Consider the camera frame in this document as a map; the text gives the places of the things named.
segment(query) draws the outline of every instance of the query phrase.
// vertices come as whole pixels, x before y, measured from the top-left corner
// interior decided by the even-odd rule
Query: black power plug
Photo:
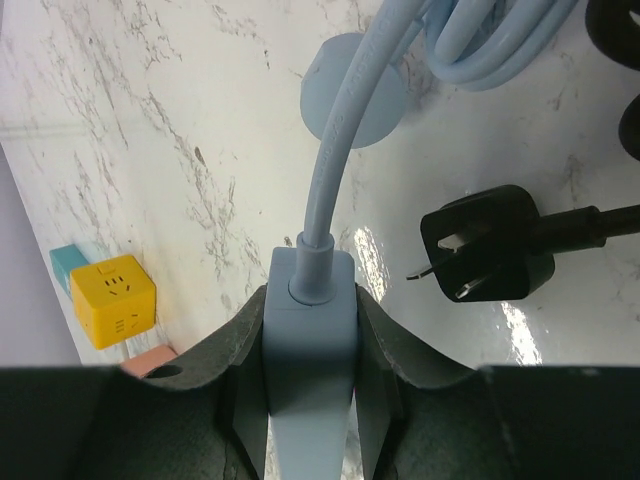
[[[554,254],[640,232],[640,206],[541,217],[525,189],[505,185],[426,215],[420,230],[431,266],[409,280],[434,273],[454,302],[519,300],[552,277]]]

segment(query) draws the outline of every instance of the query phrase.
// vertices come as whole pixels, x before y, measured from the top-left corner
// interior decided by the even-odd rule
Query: gray wall
[[[0,147],[0,365],[78,363],[78,353]]]

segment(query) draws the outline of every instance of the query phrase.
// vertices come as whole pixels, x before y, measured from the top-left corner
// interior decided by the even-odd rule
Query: cable strain relief
[[[328,236],[325,245],[318,248],[304,243],[302,233],[296,239],[296,273],[289,282],[289,293],[303,305],[322,305],[336,294],[331,278],[335,241]]]

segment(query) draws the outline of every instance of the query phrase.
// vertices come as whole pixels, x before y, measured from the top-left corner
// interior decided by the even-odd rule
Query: yellow cube socket
[[[72,270],[71,298],[78,321],[98,350],[155,323],[156,286],[132,255]]]

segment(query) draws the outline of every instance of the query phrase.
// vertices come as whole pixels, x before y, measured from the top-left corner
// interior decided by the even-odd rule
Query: light blue suction cup
[[[346,33],[324,42],[302,80],[302,119],[318,139],[322,138],[338,89],[362,37],[360,33]],[[352,148],[367,147],[389,135],[405,113],[407,97],[406,82],[394,66],[388,65],[369,102]]]

